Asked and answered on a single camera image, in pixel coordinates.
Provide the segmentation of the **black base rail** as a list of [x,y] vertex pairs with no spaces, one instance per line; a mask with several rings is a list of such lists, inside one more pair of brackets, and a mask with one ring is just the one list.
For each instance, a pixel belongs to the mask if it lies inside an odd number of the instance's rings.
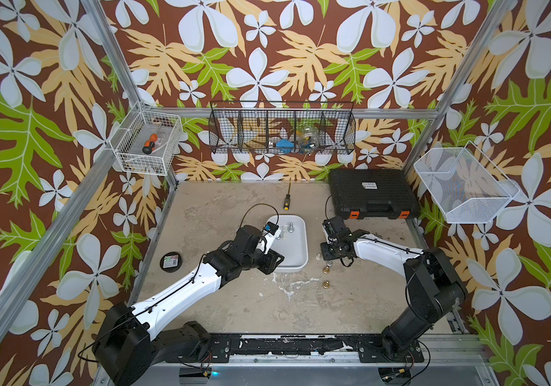
[[336,335],[242,335],[212,334],[206,342],[181,354],[176,360],[229,363],[233,355],[272,355],[286,357],[325,356],[336,352],[351,353],[362,363],[423,363],[420,344],[397,351],[385,345],[381,334]]

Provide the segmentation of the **white plastic storage box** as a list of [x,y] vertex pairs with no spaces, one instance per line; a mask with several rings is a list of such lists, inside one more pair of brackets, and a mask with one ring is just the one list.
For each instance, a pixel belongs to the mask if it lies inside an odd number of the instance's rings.
[[[275,269],[276,273],[296,273],[303,270],[309,262],[309,248],[306,223],[300,216],[271,216],[267,221],[276,223],[283,232],[283,238],[276,240],[272,250],[285,257]],[[295,231],[288,232],[288,224],[293,222]]]

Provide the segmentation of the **red black screwdriver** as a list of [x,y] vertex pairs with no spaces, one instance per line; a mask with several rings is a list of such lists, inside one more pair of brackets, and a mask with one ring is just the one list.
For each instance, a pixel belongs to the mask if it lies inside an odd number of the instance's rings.
[[156,147],[156,142],[158,140],[158,136],[154,133],[152,134],[148,141],[145,142],[143,148],[142,148],[142,151],[144,154],[146,155],[150,155],[151,153],[153,153],[155,147]]

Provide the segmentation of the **black tool case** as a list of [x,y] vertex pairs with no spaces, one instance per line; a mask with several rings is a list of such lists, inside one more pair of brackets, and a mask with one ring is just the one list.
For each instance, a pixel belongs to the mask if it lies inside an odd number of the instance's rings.
[[401,170],[334,169],[329,185],[335,213],[344,219],[407,220],[420,215],[419,201]]

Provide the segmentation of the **clear bottle in basket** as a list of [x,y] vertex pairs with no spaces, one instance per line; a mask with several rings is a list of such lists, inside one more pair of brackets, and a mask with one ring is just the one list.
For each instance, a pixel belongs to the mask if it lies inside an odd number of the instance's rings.
[[301,144],[303,146],[314,147],[317,143],[317,131],[313,125],[304,125],[300,134]]

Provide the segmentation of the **white mesh basket right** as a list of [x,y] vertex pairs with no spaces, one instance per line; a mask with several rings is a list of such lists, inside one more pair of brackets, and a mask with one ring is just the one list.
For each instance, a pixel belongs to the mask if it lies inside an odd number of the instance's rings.
[[435,146],[414,169],[448,224],[491,222],[520,193],[518,183],[472,142]]

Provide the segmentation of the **blue object in basket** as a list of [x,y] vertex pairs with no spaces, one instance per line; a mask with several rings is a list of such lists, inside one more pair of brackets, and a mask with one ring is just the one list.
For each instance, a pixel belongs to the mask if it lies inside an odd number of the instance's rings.
[[280,154],[288,154],[295,149],[295,144],[285,139],[280,139],[275,146]]

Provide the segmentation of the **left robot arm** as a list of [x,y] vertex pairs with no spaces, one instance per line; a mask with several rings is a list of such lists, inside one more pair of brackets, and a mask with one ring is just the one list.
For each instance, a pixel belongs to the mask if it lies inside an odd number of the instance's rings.
[[167,326],[204,297],[220,290],[246,270],[272,273],[284,256],[272,250],[278,225],[238,228],[235,239],[205,254],[197,268],[152,297],[132,306],[119,303],[108,310],[91,348],[115,385],[132,385],[154,364],[184,358],[203,361],[210,334],[199,323],[177,330]]

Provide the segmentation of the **round black tape measure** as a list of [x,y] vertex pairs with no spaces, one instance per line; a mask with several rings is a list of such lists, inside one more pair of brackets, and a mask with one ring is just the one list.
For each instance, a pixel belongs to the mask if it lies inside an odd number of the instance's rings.
[[161,257],[159,266],[166,273],[175,273],[180,270],[182,264],[183,259],[179,252],[170,252]]

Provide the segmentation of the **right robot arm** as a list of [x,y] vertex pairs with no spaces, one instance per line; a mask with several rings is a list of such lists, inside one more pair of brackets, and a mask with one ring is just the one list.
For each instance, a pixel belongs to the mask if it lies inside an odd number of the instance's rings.
[[327,262],[346,258],[374,262],[405,279],[407,308],[383,330],[378,346],[388,360],[408,352],[420,336],[468,297],[459,274],[439,249],[404,247],[359,230],[327,236],[321,254]]

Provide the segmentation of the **black yellow screwdriver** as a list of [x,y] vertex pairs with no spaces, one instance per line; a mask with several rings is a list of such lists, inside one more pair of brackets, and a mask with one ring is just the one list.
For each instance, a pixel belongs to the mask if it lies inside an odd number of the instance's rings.
[[288,191],[287,191],[287,194],[285,196],[285,200],[284,200],[284,205],[283,205],[283,209],[285,211],[288,211],[290,209],[290,204],[291,204],[291,186],[292,186],[292,183],[289,183],[288,185]]

